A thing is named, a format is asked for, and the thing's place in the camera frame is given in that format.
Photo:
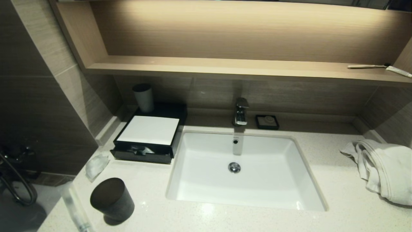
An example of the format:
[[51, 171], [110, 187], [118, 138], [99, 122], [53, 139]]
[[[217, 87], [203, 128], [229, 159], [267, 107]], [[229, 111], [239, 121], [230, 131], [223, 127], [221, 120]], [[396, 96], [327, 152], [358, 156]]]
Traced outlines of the dark grey cup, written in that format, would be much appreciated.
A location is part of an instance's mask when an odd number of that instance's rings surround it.
[[120, 178], [109, 178], [99, 183], [92, 191], [89, 201], [111, 223], [128, 220], [135, 210], [134, 201]]

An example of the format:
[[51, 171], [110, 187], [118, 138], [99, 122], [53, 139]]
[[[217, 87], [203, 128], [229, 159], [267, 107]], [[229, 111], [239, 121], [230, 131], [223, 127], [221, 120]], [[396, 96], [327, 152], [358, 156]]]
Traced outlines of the black lacquer storage box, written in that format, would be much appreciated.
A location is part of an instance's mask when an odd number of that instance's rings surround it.
[[[131, 119], [135, 115], [179, 119], [179, 124], [178, 124], [176, 132], [174, 134], [173, 141], [172, 141], [171, 145], [169, 145], [173, 148], [174, 156], [175, 156], [175, 154], [177, 152], [177, 147], [178, 147], [179, 141], [181, 139], [184, 124], [185, 124], [185, 121], [187, 119], [187, 106], [185, 104], [174, 104], [174, 103], [163, 103], [163, 102], [155, 103], [154, 110], [150, 113], [143, 113], [140, 110], [136, 110], [135, 113], [133, 114], [133, 116], [128, 120], [126, 125], [128, 125], [128, 123], [131, 121]], [[116, 139], [119, 137], [119, 135], [113, 141], [114, 146], [115, 146], [115, 142], [119, 142], [119, 141], [116, 141]]]

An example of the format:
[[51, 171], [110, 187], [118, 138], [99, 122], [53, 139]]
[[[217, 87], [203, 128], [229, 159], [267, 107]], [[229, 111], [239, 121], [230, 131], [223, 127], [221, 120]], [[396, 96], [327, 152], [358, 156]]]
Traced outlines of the chrome faucet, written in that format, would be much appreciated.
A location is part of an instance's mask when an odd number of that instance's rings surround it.
[[239, 97], [235, 102], [235, 113], [232, 124], [235, 127], [247, 125], [246, 109], [249, 108], [249, 103], [246, 98]]

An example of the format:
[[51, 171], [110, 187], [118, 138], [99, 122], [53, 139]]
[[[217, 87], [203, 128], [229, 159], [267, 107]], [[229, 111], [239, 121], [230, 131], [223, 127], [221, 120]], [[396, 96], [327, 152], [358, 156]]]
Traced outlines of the wooden shelf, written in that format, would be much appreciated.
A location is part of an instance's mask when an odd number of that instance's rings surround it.
[[86, 65], [94, 73], [334, 82], [412, 88], [412, 78], [385, 69], [349, 69], [347, 63], [109, 55]]

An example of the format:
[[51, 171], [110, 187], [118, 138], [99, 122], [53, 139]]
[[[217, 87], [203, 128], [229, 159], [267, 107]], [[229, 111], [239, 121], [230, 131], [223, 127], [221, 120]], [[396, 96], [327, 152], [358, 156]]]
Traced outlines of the black soap dish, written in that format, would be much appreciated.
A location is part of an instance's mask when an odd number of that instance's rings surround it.
[[[265, 116], [274, 117], [276, 121], [276, 125], [265, 125], [263, 122], [263, 118]], [[280, 128], [279, 122], [277, 121], [277, 118], [274, 115], [256, 115], [256, 125], [257, 125], [257, 128], [262, 129], [262, 130], [278, 130]]]

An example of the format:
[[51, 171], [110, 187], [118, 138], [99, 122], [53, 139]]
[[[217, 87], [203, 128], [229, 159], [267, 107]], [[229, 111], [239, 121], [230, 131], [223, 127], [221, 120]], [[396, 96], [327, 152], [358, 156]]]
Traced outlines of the light grey cup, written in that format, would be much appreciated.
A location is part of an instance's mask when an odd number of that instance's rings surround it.
[[132, 87], [138, 107], [143, 113], [154, 110], [153, 90], [150, 84], [140, 83]]

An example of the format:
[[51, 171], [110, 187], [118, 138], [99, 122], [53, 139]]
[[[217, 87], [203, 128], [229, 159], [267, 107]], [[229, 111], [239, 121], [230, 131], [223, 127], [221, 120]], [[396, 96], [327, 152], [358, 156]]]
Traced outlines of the white sink basin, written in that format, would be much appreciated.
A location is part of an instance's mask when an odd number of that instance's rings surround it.
[[[236, 162], [239, 173], [228, 165]], [[177, 201], [327, 210], [300, 147], [290, 137], [185, 132], [166, 197]]]

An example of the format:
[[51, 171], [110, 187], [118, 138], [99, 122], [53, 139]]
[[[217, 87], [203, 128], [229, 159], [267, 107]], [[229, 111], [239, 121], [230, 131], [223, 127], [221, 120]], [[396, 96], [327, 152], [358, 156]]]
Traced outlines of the crumpled clear plastic sachet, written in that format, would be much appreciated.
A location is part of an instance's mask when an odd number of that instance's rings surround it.
[[86, 177], [90, 182], [93, 182], [109, 163], [108, 156], [99, 154], [86, 163]]

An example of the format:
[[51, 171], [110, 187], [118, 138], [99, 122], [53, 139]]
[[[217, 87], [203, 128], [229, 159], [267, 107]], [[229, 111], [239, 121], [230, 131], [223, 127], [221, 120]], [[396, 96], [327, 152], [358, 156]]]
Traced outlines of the long clear toothbrush packet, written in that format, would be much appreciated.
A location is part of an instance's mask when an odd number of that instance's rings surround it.
[[78, 232], [95, 232], [81, 204], [77, 191], [72, 182], [61, 186], [60, 194]]

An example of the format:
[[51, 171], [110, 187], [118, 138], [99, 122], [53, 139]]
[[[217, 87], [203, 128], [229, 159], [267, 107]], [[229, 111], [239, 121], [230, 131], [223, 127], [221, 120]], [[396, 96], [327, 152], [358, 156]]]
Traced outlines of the white toothbrush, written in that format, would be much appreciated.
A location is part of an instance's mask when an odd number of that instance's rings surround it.
[[383, 65], [348, 65], [348, 69], [372, 69], [372, 68], [387, 68], [391, 63], [385, 63]]

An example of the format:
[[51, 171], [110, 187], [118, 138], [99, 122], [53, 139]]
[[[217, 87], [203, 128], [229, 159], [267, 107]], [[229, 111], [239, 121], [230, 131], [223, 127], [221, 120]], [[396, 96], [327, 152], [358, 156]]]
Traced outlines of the white towel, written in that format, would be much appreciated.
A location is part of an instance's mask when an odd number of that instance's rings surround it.
[[388, 201], [412, 207], [412, 149], [364, 139], [349, 142], [340, 153], [358, 166], [368, 191]]

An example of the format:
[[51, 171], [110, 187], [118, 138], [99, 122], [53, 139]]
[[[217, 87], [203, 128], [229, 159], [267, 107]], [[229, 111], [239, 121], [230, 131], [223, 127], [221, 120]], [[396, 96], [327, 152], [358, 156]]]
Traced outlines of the white toothpaste tube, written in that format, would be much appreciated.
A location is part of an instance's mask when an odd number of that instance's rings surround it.
[[388, 66], [388, 67], [386, 67], [386, 70], [391, 71], [391, 72], [395, 72], [399, 75], [403, 75], [403, 76], [408, 77], [408, 78], [412, 78], [412, 73], [406, 72], [406, 71], [401, 70], [399, 68], [396, 68], [394, 66]]

